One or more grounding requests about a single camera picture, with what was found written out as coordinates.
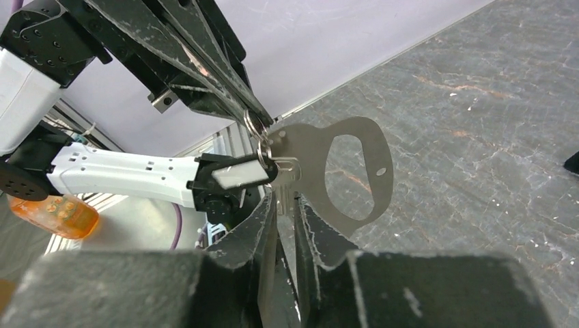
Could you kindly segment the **black key tag white label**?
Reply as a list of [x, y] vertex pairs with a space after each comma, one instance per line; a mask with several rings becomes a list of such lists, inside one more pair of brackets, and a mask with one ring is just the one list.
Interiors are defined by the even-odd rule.
[[210, 175], [223, 190], [244, 189], [272, 182], [278, 175], [272, 159], [251, 154], [217, 163]]

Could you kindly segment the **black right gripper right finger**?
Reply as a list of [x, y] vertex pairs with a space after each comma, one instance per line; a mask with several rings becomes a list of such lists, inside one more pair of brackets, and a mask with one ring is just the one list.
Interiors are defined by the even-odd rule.
[[551, 327], [539, 293], [502, 254], [365, 251], [294, 201], [303, 327]]

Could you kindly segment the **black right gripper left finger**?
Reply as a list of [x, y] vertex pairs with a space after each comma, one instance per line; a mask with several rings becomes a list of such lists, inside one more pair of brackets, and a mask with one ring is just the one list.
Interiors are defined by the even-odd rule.
[[276, 197], [206, 250], [60, 251], [24, 275], [2, 327], [267, 327]]

